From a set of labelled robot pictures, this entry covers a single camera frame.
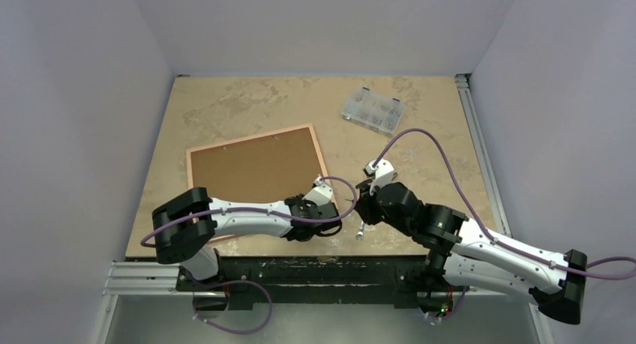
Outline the pink picture frame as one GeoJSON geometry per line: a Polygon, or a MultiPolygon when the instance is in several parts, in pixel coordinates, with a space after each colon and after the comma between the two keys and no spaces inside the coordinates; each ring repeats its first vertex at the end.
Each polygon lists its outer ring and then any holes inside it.
{"type": "Polygon", "coordinates": [[[312,124],[189,148],[189,188],[215,198],[266,203],[307,193],[328,171],[312,124]]]}

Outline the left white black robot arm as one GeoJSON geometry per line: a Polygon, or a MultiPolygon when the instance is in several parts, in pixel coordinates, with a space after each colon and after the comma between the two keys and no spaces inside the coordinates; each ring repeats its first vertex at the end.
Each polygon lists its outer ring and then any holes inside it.
{"type": "Polygon", "coordinates": [[[229,202],[196,187],[151,213],[153,230],[141,241],[155,249],[161,264],[178,264],[206,291],[221,286],[220,256],[209,241],[218,237],[268,235],[308,241],[341,226],[341,215],[327,185],[269,203],[229,202]]]}

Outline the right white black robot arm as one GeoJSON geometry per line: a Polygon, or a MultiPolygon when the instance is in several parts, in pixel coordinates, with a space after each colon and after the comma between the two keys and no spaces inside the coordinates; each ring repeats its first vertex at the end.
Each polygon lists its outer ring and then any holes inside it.
{"type": "Polygon", "coordinates": [[[526,299],[555,321],[581,323],[587,282],[581,251],[551,252],[483,230],[460,211],[423,203],[400,182],[374,189],[366,180],[356,189],[363,223],[385,223],[428,249],[421,269],[428,288],[479,286],[526,299]]]}

